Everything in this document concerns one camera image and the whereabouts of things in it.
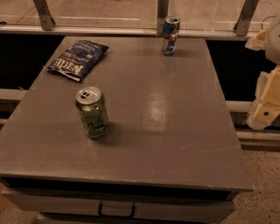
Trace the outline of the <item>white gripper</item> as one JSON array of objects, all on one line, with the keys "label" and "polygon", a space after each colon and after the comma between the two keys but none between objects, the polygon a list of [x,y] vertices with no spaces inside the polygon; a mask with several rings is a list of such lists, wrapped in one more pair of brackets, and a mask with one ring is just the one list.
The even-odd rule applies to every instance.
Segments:
[{"label": "white gripper", "polygon": [[270,24],[250,38],[245,47],[251,50],[265,50],[268,60],[278,63],[270,73],[261,72],[246,120],[254,130],[262,130],[272,124],[280,114],[280,11]]}]

